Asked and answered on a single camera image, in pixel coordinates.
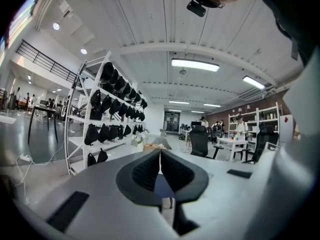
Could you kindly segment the white metal shelf rack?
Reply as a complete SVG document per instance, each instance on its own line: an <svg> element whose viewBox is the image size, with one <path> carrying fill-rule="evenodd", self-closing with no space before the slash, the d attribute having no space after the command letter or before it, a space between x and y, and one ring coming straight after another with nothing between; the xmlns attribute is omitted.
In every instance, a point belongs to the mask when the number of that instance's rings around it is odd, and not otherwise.
<svg viewBox="0 0 320 240"><path fill-rule="evenodd" d="M71 98L74 98L76 94L79 94L79 104L76 108L73 108L71 105L68 105L66 109L66 120L65 120L65 129L64 129L64 153L65 161L70 175L76 176L81 171L86 169L84 166L84 156L83 156L83 140L84 140L84 121L86 115L87 103L90 96L91 88L93 87L94 80L98 73L98 70L103 62L111 62L111 51L108 51L105 56L97 58L90 61L85 61L76 76L76 79L72 85L70 91ZM126 80L128 80L119 70L119 74L122 75ZM140 93L140 91L130 83L132 88ZM141 97L145 100L147 104L146 97L140 93ZM145 127L144 119L144 131L142 134L148 133L148 130ZM125 144L119 145L117 147L130 144L131 138Z"/></svg>

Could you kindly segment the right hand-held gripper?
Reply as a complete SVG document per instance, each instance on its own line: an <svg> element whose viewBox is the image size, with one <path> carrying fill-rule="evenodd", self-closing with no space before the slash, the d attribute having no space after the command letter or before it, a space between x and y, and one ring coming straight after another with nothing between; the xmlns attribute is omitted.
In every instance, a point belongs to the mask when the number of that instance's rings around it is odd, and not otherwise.
<svg viewBox="0 0 320 240"><path fill-rule="evenodd" d="M320 240L320 47L283 99L300 139L261 156L246 240Z"/></svg>

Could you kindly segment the small two-tier table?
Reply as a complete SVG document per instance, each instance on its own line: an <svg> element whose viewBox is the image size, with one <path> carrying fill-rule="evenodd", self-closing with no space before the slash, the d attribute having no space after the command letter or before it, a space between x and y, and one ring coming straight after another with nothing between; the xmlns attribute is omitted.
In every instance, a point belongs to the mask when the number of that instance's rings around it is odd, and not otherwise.
<svg viewBox="0 0 320 240"><path fill-rule="evenodd" d="M248 142L246 140L234 140L231 138L217 138L217 144L230 151L227 161L233 161L234 153L244 152Z"/></svg>

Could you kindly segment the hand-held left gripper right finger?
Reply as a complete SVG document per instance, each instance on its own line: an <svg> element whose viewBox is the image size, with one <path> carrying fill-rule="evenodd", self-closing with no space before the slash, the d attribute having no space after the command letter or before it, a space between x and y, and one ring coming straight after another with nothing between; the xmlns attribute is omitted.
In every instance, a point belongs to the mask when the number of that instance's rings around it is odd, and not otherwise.
<svg viewBox="0 0 320 240"><path fill-rule="evenodd" d="M208 173L167 149L160 151L161 171L178 204L194 202L209 184Z"/></svg>

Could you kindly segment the person's black clothing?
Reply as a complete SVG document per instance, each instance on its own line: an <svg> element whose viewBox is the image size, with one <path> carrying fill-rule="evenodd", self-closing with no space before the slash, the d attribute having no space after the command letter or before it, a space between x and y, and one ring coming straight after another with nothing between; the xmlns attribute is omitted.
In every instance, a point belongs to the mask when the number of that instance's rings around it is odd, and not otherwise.
<svg viewBox="0 0 320 240"><path fill-rule="evenodd" d="M320 0L262 0L273 12L278 30L292 41L306 66L320 49Z"/></svg>

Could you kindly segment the wicker basket organizer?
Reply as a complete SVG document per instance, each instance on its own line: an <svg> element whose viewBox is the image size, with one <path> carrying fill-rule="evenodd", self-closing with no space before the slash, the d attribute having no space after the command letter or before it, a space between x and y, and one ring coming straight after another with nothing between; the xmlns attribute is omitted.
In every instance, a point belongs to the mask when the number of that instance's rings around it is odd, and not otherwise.
<svg viewBox="0 0 320 240"><path fill-rule="evenodd" d="M144 147L143 147L143 151L144 152L150 152L150 151L153 151L153 150L156 150L156 149L164 149L166 150L167 148L162 145L162 144L145 144Z"/></svg>

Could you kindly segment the black balcony railing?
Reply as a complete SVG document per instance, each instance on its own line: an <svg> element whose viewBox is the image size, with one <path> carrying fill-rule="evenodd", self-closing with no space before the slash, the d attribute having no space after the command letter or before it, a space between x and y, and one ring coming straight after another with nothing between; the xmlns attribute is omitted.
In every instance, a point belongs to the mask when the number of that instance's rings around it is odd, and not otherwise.
<svg viewBox="0 0 320 240"><path fill-rule="evenodd" d="M67 82L73 83L76 80L77 75L74 72L51 59L25 40L22 40L16 53Z"/></svg>

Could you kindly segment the pale flower bouquet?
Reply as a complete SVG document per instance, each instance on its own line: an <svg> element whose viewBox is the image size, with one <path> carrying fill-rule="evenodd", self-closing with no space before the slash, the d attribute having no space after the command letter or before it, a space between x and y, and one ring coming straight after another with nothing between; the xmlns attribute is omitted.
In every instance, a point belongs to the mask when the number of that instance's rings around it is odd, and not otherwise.
<svg viewBox="0 0 320 240"><path fill-rule="evenodd" d="M145 141L146 136L143 133L136 133L131 136L131 145L138 147Z"/></svg>

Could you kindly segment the white storage shelf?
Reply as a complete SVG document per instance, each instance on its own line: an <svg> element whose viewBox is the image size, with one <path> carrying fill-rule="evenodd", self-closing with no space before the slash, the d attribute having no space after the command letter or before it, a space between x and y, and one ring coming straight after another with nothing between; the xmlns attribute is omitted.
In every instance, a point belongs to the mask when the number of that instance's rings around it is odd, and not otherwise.
<svg viewBox="0 0 320 240"><path fill-rule="evenodd" d="M232 113L233 114L228 115L228 133L225 135L228 138L234 137L234 131L236 130L238 123L237 117L242 115L243 120L248 125L247 139L250 148L256 144L257 135L262 126L269 126L275 133L280 133L280 116L283 115L283 108L278 102L276 102L274 106L268 108L256 108L252 111L249 111L247 108L245 113L242 113L242 109L239 108L237 114L235 114L234 111L232 111Z"/></svg>

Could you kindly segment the black-legged table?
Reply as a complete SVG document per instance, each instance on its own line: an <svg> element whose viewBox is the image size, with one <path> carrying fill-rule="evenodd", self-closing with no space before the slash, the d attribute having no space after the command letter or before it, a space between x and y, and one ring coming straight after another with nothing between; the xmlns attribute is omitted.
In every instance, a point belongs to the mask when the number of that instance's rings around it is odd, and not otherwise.
<svg viewBox="0 0 320 240"><path fill-rule="evenodd" d="M41 112L47 112L47 113L51 113L53 115L53 126L54 126L54 134L55 134L55 139L56 142L58 143L58 134L57 134L57 121L56 121L56 113L57 111L53 108L50 107L44 107L44 106L40 106L40 105L34 105L32 107L32 111L31 111L31 117L30 117L30 121L29 121L29 127L28 127L28 133L27 133L27 143L30 143L30 136L31 136L31 128L32 128L32 123L33 123L33 118L34 118L34 114L35 111L41 111Z"/></svg>

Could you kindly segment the black double door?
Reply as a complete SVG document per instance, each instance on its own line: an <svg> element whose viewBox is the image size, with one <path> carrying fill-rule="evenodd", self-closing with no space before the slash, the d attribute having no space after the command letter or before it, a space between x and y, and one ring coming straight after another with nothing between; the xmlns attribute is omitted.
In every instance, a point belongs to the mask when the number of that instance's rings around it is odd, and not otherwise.
<svg viewBox="0 0 320 240"><path fill-rule="evenodd" d="M167 132L179 132L180 112L179 111L165 111L164 112L164 129Z"/></svg>

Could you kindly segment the white cabinet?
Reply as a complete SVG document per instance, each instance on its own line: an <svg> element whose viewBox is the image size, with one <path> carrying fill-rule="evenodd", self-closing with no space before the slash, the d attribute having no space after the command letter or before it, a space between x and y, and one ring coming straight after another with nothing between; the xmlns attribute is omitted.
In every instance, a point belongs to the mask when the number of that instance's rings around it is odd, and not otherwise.
<svg viewBox="0 0 320 240"><path fill-rule="evenodd" d="M291 114L282 115L279 118L279 145L282 146L293 138L294 119Z"/></svg>

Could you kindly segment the long ceiling light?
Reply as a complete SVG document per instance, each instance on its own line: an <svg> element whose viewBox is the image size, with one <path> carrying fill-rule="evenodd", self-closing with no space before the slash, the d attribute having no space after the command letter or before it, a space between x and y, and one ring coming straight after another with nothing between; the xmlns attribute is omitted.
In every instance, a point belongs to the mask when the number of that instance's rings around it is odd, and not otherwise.
<svg viewBox="0 0 320 240"><path fill-rule="evenodd" d="M259 83L258 81L254 80L253 78L249 77L249 76L245 76L242 78L242 80L260 90L265 89L265 86L261 83Z"/></svg>
<svg viewBox="0 0 320 240"><path fill-rule="evenodd" d="M188 60L188 59L171 59L172 67L182 67L182 68L191 68L191 69L199 69L211 72L217 72L220 69L218 64L208 63L198 60Z"/></svg>

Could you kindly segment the black mesh office chair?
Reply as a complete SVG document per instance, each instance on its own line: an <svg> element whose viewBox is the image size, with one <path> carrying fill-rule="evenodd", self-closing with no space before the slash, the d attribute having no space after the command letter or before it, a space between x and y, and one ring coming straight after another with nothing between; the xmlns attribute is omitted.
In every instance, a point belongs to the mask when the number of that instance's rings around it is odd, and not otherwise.
<svg viewBox="0 0 320 240"><path fill-rule="evenodd" d="M271 126L261 126L259 128L259 133L256 136L256 145L255 151L253 153L252 159L247 160L248 156L246 155L246 161L243 164L255 164L259 161L263 150L267 143L276 145L279 140L279 133L273 131Z"/></svg>

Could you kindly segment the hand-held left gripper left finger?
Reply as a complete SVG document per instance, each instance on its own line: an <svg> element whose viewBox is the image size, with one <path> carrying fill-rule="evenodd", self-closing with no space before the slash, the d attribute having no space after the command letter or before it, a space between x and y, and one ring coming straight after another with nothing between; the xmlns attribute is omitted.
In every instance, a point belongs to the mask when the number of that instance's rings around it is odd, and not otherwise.
<svg viewBox="0 0 320 240"><path fill-rule="evenodd" d="M162 200L154 193L160 171L160 149L154 149L124 165L116 175L120 192L136 205L161 207Z"/></svg>

